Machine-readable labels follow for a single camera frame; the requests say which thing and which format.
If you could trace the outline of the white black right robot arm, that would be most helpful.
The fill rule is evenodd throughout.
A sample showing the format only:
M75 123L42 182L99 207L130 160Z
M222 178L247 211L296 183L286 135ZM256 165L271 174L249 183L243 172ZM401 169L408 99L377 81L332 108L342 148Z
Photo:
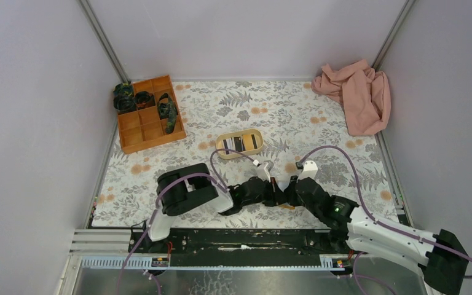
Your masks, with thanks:
M358 203L330 195L312 178L293 176L285 194L290 205L303 206L329 227L336 250L372 254L413 271L440 293L460 294L468 260L452 232L434 234L367 215Z

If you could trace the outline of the grey card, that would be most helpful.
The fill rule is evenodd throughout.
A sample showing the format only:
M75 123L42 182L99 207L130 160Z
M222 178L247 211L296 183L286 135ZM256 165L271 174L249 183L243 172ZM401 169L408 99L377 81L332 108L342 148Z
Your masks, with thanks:
M226 138L222 140L222 147L226 154L230 154L231 150L234 150L234 139L233 137Z

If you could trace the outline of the beige oval plastic tray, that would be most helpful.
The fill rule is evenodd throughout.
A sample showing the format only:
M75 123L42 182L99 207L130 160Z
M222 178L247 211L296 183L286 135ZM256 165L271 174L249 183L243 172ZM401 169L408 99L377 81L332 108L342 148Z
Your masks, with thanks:
M258 142L258 148L255 149L255 150L252 150L252 151L246 151L243 147L243 144L242 144L242 135L245 135L245 134L255 134L256 135L256 139L257 139L257 142ZM222 140L223 139L226 139L226 138L230 138L230 137L233 137L234 139L234 150L237 151L237 152L241 152L242 154L244 155L248 155L248 156L251 156L251 155L255 155L255 154L258 154L262 151L263 147L264 147L264 139L262 137L262 133L255 129L255 128L251 128L251 129L246 129L246 130L241 130L241 131L238 131L238 132L232 132L232 133L224 133L222 135L219 135L215 141L216 143L216 149L219 149L218 151L218 156L220 156L220 158L224 159L224 160L230 160L230 159L235 159L235 158L238 158L238 157L241 157L242 155L236 153L236 152L232 152L230 154L226 154L225 151L224 151L224 148L222 147Z

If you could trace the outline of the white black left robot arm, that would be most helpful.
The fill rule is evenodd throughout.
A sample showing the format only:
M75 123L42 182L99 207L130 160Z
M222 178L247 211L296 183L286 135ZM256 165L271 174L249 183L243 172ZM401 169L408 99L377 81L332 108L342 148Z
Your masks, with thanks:
M174 220L197 207L209 205L219 214L230 216L243 207L263 204L275 207L288 203L287 194L270 176L271 162L253 161L256 176L243 184L224 187L204 163L173 170L157 179L157 199L153 215L146 223L148 239L157 242L170 234Z

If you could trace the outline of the yellow leather card holder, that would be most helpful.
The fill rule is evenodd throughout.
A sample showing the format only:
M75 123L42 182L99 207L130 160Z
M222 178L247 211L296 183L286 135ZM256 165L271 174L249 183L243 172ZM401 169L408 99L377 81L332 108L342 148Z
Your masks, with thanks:
M289 205L289 204L287 204L287 203L286 203L286 204L281 204L280 207L281 207L281 208L288 209L288 210L295 210L295 209L296 209L295 206L291 206L291 205Z

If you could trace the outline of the orange card with black stripe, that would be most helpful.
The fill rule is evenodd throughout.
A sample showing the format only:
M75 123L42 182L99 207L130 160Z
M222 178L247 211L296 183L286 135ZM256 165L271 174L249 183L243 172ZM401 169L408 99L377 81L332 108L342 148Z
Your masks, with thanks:
M242 135L242 144L246 151L252 151L258 148L258 142L255 134Z

